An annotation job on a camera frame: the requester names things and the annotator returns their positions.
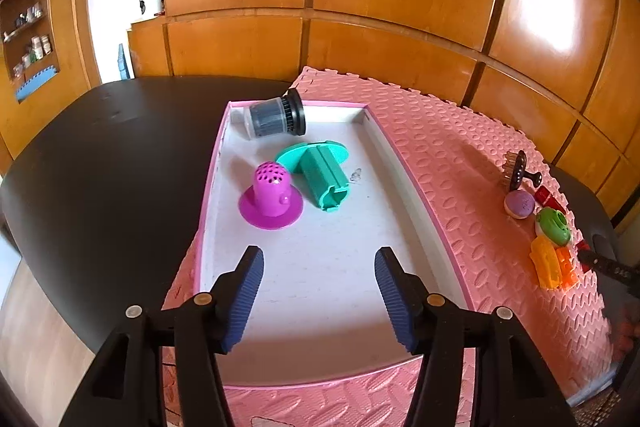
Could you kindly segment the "yellow plastic piece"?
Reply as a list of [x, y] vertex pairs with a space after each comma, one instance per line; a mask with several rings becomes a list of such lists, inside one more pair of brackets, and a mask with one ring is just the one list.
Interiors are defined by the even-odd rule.
[[562, 272], [553, 243], [541, 235], [530, 244], [529, 258], [532, 260], [541, 288], [555, 289], [562, 283]]

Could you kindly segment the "pink foam puzzle mat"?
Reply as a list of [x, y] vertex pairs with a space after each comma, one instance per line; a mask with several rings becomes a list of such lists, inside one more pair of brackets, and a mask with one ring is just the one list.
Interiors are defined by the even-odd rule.
[[[568, 291], [546, 291], [529, 258], [533, 219], [504, 210], [501, 165], [508, 150], [524, 150], [546, 172], [526, 136], [500, 122], [431, 95], [355, 75], [305, 68], [295, 87], [306, 102], [369, 106], [416, 175], [451, 249], [469, 294], [469, 309], [510, 308], [526, 327], [567, 397], [598, 381], [610, 367], [610, 325], [594, 274], [579, 273]], [[194, 287], [198, 236], [186, 252], [165, 303], [175, 308]], [[407, 414], [420, 362], [409, 355], [385, 369], [333, 381], [283, 386], [226, 386], [235, 422], [292, 426], [398, 426]]]

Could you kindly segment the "dark brown mushroom brush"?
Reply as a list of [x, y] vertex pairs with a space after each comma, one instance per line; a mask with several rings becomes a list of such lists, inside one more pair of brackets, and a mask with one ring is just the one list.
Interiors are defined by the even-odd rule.
[[527, 156], [524, 150], [518, 152], [508, 150], [503, 157], [502, 172], [504, 184], [509, 192], [518, 190], [524, 180], [532, 182], [535, 188], [540, 187], [542, 183], [540, 172], [527, 170]]

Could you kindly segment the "red glossy cylinder bottle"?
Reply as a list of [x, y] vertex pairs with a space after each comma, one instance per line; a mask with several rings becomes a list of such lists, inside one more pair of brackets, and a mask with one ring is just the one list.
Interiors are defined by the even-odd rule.
[[534, 199], [538, 205], [541, 205], [541, 207], [558, 210], [560, 213], [563, 213], [563, 215], [565, 215], [566, 213], [566, 209], [564, 208], [564, 206], [552, 195], [552, 193], [544, 185], [536, 188], [536, 191], [534, 192]]

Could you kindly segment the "black padded massage table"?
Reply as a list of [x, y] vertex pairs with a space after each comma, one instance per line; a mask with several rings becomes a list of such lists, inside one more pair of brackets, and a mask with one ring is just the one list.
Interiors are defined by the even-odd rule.
[[279, 81], [146, 78], [78, 98], [17, 157], [1, 209], [56, 311], [98, 350], [130, 305], [163, 306], [198, 235], [209, 161], [231, 102]]

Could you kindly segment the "purple oval perforated case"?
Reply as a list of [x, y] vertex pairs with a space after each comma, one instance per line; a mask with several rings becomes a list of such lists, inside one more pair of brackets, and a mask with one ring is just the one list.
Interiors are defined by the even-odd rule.
[[525, 190], [514, 190], [506, 194], [503, 201], [506, 213], [516, 220], [527, 219], [535, 210], [534, 196]]

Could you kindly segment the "clear jar black lid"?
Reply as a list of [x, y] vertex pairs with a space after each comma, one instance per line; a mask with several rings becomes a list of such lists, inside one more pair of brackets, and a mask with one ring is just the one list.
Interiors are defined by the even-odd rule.
[[304, 135], [306, 117], [302, 98], [295, 88], [284, 95], [244, 108], [244, 127], [251, 140], [275, 134]]

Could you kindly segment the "wooden door with shelves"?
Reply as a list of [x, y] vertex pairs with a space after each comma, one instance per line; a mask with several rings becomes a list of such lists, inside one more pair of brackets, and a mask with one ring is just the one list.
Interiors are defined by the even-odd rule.
[[13, 159], [100, 84], [88, 0], [1, 0], [1, 142]]

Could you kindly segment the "magenta perforated strainer cup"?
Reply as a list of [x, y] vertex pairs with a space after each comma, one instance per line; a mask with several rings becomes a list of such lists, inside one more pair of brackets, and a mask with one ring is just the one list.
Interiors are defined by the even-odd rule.
[[260, 164], [252, 185], [239, 199], [243, 219], [262, 230], [292, 225], [303, 212], [303, 196], [292, 184], [288, 170], [275, 161]]

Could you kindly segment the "green white plug device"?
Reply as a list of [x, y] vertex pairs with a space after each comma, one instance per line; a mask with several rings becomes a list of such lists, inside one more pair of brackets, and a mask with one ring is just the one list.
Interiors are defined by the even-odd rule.
[[560, 210], [544, 207], [535, 217], [537, 236], [546, 236], [556, 247], [564, 247], [570, 243], [572, 232], [564, 213]]

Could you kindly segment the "blue foam mat piece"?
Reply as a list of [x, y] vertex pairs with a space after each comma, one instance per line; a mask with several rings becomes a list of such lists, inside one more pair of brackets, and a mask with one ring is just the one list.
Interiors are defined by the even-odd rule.
[[121, 80], [128, 80], [131, 78], [129, 68], [128, 68], [128, 63], [126, 60], [125, 49], [121, 43], [119, 43], [118, 45], [117, 66], [119, 71], [119, 77]]

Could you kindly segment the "teal plastic cylinder cup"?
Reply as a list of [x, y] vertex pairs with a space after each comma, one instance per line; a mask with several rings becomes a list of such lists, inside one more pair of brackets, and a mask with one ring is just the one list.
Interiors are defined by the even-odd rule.
[[314, 205], [335, 211], [349, 195], [349, 181], [342, 164], [349, 158], [347, 147], [335, 141], [299, 143], [277, 153], [274, 161], [289, 173], [301, 174]]

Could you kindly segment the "pink white cardboard tray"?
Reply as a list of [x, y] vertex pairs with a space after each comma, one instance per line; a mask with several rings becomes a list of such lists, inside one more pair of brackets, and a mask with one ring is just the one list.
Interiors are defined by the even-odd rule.
[[239, 103], [227, 107], [220, 124], [205, 185], [194, 287], [211, 288], [247, 247], [259, 247], [265, 257], [243, 337], [218, 360], [228, 385], [333, 381], [407, 361], [374, 276], [374, 256], [382, 247], [392, 248], [401, 266], [430, 291], [464, 309], [471, 304], [418, 178], [373, 110], [314, 102], [307, 122], [307, 141], [347, 147], [343, 170], [350, 191], [332, 212], [305, 202], [292, 225], [274, 231], [247, 223], [239, 199], [256, 167], [294, 138], [250, 139]]

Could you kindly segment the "red puzzle piece block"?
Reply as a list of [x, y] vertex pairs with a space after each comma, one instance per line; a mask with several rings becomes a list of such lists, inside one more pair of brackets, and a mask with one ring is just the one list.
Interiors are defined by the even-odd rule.
[[578, 253], [581, 253], [582, 251], [591, 251], [591, 247], [589, 246], [589, 244], [585, 241], [585, 239], [582, 239], [581, 241], [579, 241], [576, 244], [576, 251]]

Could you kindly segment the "orange cube block toy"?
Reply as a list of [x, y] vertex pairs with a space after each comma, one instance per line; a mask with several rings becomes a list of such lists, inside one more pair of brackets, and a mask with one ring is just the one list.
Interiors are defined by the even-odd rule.
[[563, 291], [568, 291], [570, 288], [575, 287], [579, 282], [579, 275], [573, 265], [570, 248], [567, 246], [556, 248], [555, 254], [558, 258], [561, 272], [560, 288], [563, 289]]

